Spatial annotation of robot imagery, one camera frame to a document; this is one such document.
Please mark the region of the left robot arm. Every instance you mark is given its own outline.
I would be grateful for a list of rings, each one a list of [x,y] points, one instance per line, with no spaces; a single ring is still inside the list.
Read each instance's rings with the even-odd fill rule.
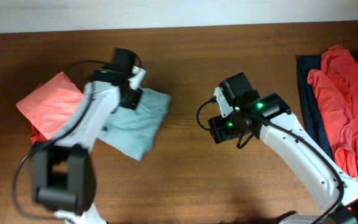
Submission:
[[[105,223],[94,204],[97,185],[90,154],[104,122],[118,107],[136,109],[145,74],[136,53],[116,49],[111,62],[89,76],[83,99],[68,121],[29,152],[35,203],[65,223]]]

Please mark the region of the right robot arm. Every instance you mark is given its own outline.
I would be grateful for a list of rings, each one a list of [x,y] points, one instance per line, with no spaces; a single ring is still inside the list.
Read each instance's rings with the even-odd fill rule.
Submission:
[[[317,216],[289,212],[280,223],[358,223],[358,180],[350,177],[303,129],[276,93],[261,97],[244,73],[223,80],[211,99],[221,114],[208,121],[215,143],[236,139],[243,148],[252,138],[273,149],[318,204]]]

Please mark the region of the light blue t-shirt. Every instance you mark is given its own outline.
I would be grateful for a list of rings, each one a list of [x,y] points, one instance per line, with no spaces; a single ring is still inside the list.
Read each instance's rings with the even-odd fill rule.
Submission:
[[[98,139],[139,161],[154,144],[171,102],[171,96],[144,88],[135,110],[118,108],[110,114]]]

